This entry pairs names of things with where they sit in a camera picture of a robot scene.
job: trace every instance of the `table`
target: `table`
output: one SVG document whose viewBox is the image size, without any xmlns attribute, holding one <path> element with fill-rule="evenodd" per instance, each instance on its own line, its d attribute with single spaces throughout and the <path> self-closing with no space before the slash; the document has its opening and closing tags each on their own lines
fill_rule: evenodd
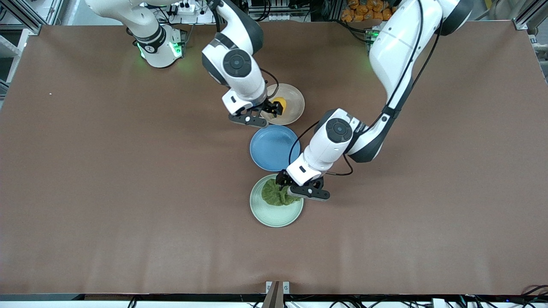
<svg viewBox="0 0 548 308">
<path fill-rule="evenodd" d="M 386 94 L 346 29 L 261 25 L 257 62 L 306 99 L 290 128 L 336 107 L 374 120 Z M 516 294 L 546 282 L 548 88 L 525 32 L 468 22 L 442 37 L 379 157 L 326 177 L 329 202 L 305 201 L 282 229 L 249 209 L 268 172 L 249 156 L 256 129 L 227 120 L 226 89 L 201 65 L 213 34 L 195 27 L 185 59 L 162 70 L 123 27 L 31 37 L 0 113 L 0 293 L 255 293 L 283 280 L 294 293 Z"/>
</svg>

